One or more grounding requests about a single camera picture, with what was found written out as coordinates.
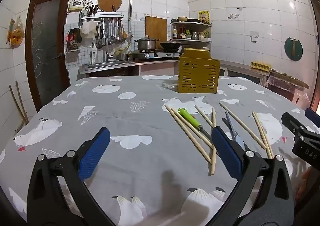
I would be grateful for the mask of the kitchen counter cabinets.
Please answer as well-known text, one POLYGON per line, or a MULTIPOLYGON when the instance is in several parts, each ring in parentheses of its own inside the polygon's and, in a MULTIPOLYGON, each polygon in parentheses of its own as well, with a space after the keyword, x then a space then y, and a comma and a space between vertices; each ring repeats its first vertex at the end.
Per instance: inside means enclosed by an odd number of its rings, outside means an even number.
MULTIPOLYGON (((142 62, 132 61, 114 61, 100 64, 85 64, 79 66, 78 74, 84 77, 97 77, 101 73, 105 76, 141 76, 141 75, 177 75, 178 59, 163 59, 142 62)), ((222 76, 240 76, 255 82, 259 80, 263 86, 269 76, 269 73, 255 70, 249 65, 233 63, 221 60, 220 74, 222 76)))

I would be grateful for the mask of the plastic covered side table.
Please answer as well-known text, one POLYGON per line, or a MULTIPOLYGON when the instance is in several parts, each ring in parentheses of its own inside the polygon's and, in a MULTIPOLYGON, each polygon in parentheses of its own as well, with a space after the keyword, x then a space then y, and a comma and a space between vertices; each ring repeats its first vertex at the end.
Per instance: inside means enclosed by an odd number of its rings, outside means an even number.
POLYGON ((277 93, 291 102, 298 104, 299 102, 310 102, 307 90, 309 86, 299 79, 289 76, 286 73, 280 73, 272 70, 264 85, 274 93, 277 93))

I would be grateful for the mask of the yellow egg tray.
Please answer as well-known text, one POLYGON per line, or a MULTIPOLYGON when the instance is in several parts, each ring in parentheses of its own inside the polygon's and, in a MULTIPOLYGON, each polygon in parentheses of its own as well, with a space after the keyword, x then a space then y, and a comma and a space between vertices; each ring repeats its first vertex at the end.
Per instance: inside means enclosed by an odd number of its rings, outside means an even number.
POLYGON ((256 69, 256 70, 261 70, 264 72, 270 72, 272 70, 272 67, 270 64, 266 64, 263 62, 257 62, 257 61, 251 62, 251 68, 256 69))

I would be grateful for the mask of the yellow perforated utensil holder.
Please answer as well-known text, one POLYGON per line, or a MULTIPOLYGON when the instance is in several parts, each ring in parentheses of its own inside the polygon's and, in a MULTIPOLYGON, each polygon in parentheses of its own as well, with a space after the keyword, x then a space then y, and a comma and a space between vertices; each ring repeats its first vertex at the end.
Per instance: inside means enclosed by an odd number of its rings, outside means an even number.
POLYGON ((220 61, 208 50, 185 48, 178 61, 179 93, 217 93, 220 61))

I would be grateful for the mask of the grey polar bear tablecloth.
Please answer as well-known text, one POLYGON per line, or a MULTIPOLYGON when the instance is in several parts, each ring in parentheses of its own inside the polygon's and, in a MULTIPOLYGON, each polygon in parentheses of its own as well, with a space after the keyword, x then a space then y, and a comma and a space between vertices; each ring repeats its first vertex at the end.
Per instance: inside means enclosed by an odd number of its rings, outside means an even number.
POLYGON ((231 116, 249 150, 281 155, 292 192, 307 163, 292 152, 294 134, 281 122, 288 112, 307 130, 319 126, 286 98, 246 79, 220 77, 217 93, 179 93, 173 76, 80 80, 44 106, 1 154, 1 189, 18 223, 27 223, 27 196, 39 155, 63 156, 102 128, 110 143, 85 184, 113 225, 210 225, 234 189, 217 149, 187 129, 209 155, 209 164, 165 108, 185 108, 211 135, 219 126, 232 140, 223 103, 267 146, 264 150, 231 116), (198 106, 213 128, 195 109, 198 106))

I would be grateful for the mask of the corner shelf with condiments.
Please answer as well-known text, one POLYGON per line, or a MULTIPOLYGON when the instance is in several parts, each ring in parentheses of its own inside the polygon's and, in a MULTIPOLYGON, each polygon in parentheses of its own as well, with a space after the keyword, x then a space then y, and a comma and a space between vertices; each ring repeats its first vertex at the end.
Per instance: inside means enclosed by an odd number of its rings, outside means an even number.
POLYGON ((169 40, 183 44, 182 47, 210 51, 212 23, 203 23, 200 19, 180 17, 170 22, 169 40))

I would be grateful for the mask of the black wok pan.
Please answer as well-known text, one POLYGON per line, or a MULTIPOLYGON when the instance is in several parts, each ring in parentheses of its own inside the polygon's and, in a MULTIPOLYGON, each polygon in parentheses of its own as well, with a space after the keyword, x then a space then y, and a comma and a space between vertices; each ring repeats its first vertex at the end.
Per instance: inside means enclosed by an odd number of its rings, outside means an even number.
POLYGON ((160 45, 163 48, 163 50, 169 51, 169 50, 178 50, 180 46, 186 46, 186 45, 189 45, 189 43, 167 41, 167 42, 161 42, 160 45))

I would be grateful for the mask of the gas stove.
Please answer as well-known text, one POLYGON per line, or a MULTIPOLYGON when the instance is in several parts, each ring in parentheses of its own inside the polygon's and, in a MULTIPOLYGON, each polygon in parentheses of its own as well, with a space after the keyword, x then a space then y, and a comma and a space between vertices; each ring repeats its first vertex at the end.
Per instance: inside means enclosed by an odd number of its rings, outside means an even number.
POLYGON ((161 52, 161 51, 133 51, 132 58, 134 62, 152 62, 158 60, 178 59, 183 53, 181 52, 161 52))

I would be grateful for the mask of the steel cooking pot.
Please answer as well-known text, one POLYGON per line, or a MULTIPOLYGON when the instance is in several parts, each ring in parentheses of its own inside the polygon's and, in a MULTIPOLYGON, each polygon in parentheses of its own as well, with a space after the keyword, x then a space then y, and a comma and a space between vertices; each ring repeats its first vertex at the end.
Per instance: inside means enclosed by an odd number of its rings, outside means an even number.
POLYGON ((135 39, 139 51, 154 51, 157 47, 157 41, 159 41, 159 39, 150 38, 148 36, 138 40, 135 39))

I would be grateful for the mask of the rectangular wooden cutting board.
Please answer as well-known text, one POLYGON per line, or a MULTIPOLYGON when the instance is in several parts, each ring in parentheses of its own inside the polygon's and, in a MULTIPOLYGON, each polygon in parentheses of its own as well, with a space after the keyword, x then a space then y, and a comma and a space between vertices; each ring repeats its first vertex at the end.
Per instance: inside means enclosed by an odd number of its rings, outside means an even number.
POLYGON ((145 17, 145 35, 159 42, 167 41, 167 20, 159 17, 145 17))

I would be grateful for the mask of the dark wooden door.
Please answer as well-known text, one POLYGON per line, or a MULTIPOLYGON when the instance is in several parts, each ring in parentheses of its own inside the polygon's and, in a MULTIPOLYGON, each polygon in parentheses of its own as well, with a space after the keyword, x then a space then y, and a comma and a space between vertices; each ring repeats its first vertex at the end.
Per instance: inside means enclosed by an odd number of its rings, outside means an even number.
POLYGON ((25 66, 36 111, 70 86, 64 25, 69 0, 31 0, 25 28, 25 66))

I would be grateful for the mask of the hanging utensil rack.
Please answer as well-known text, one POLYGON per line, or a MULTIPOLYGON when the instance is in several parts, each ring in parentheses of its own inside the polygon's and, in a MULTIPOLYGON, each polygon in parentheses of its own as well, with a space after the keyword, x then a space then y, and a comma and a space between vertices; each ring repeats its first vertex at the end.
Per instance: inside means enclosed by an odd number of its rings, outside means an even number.
POLYGON ((117 13, 98 12, 95 15, 81 15, 79 22, 83 36, 92 37, 93 45, 101 49, 105 46, 123 44, 127 40, 123 18, 123 15, 117 13))

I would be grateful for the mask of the round wooden cutting board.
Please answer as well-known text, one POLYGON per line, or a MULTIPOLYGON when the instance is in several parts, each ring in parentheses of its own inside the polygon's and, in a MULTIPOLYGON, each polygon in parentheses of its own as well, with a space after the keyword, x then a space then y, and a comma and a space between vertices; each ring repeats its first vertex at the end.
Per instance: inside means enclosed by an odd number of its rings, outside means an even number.
POLYGON ((122 5, 122 0, 97 0, 98 8, 103 12, 116 12, 122 5))

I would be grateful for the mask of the green round wall board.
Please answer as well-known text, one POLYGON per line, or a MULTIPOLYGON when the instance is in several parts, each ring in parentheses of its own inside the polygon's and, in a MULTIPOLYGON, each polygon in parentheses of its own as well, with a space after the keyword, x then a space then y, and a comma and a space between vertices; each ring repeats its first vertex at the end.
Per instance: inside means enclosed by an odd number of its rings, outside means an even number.
POLYGON ((298 39, 287 38, 284 44, 287 57, 295 62, 299 61, 303 55, 303 47, 298 39))

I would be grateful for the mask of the white wall socket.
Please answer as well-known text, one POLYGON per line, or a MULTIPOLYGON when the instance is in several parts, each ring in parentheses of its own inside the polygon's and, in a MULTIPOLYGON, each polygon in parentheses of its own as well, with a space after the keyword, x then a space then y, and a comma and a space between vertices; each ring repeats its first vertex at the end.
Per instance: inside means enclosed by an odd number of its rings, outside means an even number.
POLYGON ((259 32, 258 31, 251 31, 250 38, 252 43, 256 43, 259 39, 259 32))

